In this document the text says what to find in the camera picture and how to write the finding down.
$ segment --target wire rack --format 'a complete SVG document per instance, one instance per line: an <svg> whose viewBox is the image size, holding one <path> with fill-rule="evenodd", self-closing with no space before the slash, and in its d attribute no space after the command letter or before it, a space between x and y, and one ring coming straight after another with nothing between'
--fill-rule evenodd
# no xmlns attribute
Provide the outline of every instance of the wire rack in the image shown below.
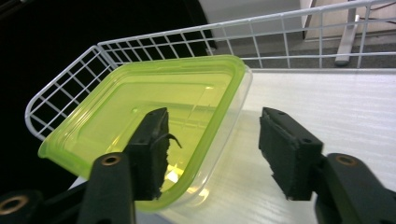
<svg viewBox="0 0 396 224"><path fill-rule="evenodd" d="M25 123L33 136L44 140L103 78L125 63L232 54L253 72L265 68L337 69L334 60L340 56L348 57L348 68L381 67L370 64L373 57L393 62L390 64L394 67L396 50L376 49L368 41L370 36L380 35L371 32L379 24L396 29L394 15L371 18L371 8L394 2L345 2L101 42L87 49L32 98L25 110ZM348 21L347 13L352 9L360 15L357 20ZM327 22L326 18L340 13L345 15L343 22ZM302 18L316 19L317 23L296 26ZM334 42L342 40L342 31L347 27L357 30L350 51L332 48Z"/></svg>

